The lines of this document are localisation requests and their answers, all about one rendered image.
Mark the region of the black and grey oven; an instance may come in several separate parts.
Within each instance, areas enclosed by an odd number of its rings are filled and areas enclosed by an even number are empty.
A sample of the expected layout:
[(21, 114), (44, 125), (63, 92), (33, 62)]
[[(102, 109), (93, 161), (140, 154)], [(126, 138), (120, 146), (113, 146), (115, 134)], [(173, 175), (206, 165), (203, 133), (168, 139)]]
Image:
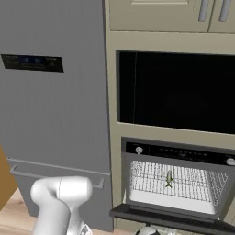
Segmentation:
[[(136, 153), (137, 147), (143, 149), (141, 154)], [(235, 196), (235, 166), (228, 165), (226, 160), (228, 158), (235, 160), (235, 151), (159, 140), (124, 138), (121, 140), (121, 157), (126, 202), (128, 204), (144, 210), (157, 211), (163, 214), (170, 213), (178, 217), (205, 220), (209, 222), (225, 218), (233, 197)], [(222, 172), (226, 173), (229, 179), (215, 206), (189, 199), (177, 202), (171, 207), (132, 201), (129, 196), (131, 185), (131, 163), (133, 161), (153, 162)]]

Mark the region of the green and grey fish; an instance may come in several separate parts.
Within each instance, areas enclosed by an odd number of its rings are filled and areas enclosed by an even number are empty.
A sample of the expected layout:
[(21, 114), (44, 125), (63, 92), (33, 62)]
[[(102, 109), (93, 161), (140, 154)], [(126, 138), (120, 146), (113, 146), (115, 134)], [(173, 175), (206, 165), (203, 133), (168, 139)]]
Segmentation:
[(170, 186), (170, 187), (172, 187), (172, 180), (173, 180), (173, 178), (172, 178), (172, 172), (169, 170), (168, 172), (167, 172), (167, 175), (166, 175), (166, 186), (165, 187), (167, 187), (167, 186)]

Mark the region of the black oven door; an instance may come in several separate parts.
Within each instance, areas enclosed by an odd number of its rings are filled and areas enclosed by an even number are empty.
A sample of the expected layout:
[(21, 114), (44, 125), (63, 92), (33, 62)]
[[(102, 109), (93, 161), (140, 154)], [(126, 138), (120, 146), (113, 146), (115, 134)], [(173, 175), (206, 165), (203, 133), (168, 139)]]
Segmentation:
[(235, 227), (220, 220), (204, 222), (190, 218), (179, 218), (176, 216), (138, 210), (128, 204), (120, 204), (112, 208), (109, 211), (109, 215), (113, 218), (141, 222), (146, 225), (162, 226), (205, 235), (235, 235)]

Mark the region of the grey fridge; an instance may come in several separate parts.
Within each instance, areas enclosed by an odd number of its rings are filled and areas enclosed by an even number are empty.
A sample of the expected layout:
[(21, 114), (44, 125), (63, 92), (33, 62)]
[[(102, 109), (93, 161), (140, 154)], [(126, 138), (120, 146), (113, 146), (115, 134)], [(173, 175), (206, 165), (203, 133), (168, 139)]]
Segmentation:
[(111, 175), (105, 0), (0, 0), (0, 145)]

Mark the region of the black built-in microwave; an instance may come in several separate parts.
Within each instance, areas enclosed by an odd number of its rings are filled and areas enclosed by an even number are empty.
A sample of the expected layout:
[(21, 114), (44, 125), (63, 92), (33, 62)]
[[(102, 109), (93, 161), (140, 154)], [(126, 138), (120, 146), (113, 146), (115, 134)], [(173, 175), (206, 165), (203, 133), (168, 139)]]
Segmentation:
[(117, 120), (235, 134), (235, 55), (118, 51)]

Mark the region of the grey fridge drawer front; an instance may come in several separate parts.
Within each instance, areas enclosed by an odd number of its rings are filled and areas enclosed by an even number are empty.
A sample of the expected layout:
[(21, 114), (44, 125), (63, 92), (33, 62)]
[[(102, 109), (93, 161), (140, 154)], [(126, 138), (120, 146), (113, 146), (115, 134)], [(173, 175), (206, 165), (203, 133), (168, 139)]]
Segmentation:
[[(48, 165), (34, 162), (22, 162), (8, 158), (7, 162), (11, 168), (17, 164), (16, 171), (21, 173), (33, 173), (48, 177), (59, 176), (84, 176), (88, 177), (93, 184), (98, 184), (101, 178), (104, 178), (104, 188), (94, 189), (91, 199), (83, 204), (80, 209), (80, 214), (84, 222), (91, 229), (98, 229), (112, 232), (114, 230), (113, 219), (109, 216), (109, 211), (112, 205), (111, 192), (111, 175), (109, 173), (95, 173), (82, 171), (75, 168), (66, 168), (56, 165)], [(17, 181), (18, 188), (24, 199), (28, 213), (31, 217), (37, 217), (39, 207), (32, 201), (30, 197), (30, 188), (37, 178), (29, 178), (24, 176), (14, 175)]]

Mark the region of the wide beige cupboard door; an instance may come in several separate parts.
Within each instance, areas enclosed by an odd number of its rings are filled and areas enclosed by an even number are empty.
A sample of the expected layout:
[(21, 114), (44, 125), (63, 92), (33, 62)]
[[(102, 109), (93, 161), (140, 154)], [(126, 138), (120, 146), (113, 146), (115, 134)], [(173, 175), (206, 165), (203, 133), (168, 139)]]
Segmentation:
[(207, 18), (198, 21), (201, 0), (109, 0), (111, 30), (153, 32), (207, 32)]

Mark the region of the brown wooden panel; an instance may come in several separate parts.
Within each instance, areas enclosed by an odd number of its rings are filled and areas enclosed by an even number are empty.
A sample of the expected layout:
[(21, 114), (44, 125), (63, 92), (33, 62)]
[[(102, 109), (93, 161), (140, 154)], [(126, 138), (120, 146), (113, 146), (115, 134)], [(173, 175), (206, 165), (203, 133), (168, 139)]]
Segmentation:
[(9, 164), (0, 145), (0, 211), (17, 189), (15, 177), (9, 171)]

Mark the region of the narrow beige cupboard door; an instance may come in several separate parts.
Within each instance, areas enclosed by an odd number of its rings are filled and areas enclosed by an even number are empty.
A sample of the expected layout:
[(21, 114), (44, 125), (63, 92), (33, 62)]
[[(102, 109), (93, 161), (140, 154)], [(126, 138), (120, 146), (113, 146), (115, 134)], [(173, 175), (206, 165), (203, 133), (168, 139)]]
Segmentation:
[(231, 0), (228, 18), (225, 22), (219, 21), (222, 3), (223, 0), (215, 0), (208, 31), (213, 33), (235, 33), (235, 0)]

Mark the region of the beige tall cabinet frame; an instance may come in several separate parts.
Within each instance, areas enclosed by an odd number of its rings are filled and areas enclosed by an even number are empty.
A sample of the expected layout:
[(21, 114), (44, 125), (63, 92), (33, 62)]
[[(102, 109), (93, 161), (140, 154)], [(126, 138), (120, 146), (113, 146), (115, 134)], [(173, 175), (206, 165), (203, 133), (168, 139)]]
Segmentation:
[[(121, 140), (124, 138), (159, 140), (235, 151), (235, 134), (189, 129), (163, 128), (129, 124), (118, 121), (118, 51), (125, 50), (235, 55), (235, 33), (213, 33), (208, 31), (212, 11), (210, 14), (207, 32), (153, 32), (111, 30), (109, 22), (109, 0), (105, 0), (107, 82), (113, 193), (112, 208), (117, 207), (120, 204), (128, 204), (126, 202), (125, 183), (123, 181), (123, 167), (121, 157)], [(139, 207), (132, 207), (138, 210), (144, 210)], [(146, 225), (145, 223), (126, 220), (122, 218), (113, 219), (115, 221), (116, 227), (121, 230), (135, 231), (139, 230), (143, 226), (156, 226)], [(233, 197), (232, 203), (229, 206), (229, 210), (225, 218), (219, 220), (235, 227), (235, 196)]]

